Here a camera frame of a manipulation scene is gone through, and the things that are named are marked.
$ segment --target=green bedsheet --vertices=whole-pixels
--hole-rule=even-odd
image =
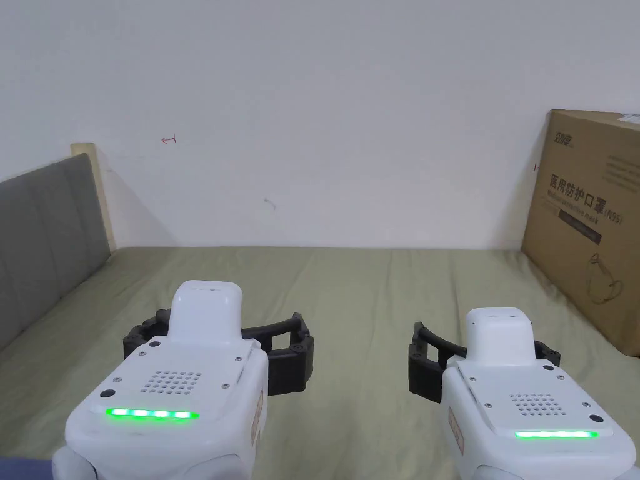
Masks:
[[[269,398],[255,480],[456,479],[437,407],[407,389],[407,347],[416,321],[464,343],[476,307],[522,309],[640,445],[640,360],[521,253],[128,248],[0,352],[0,456],[50,458],[73,407],[122,361],[122,337],[191,279],[240,285],[243,326],[297,311],[316,338],[307,390]]]

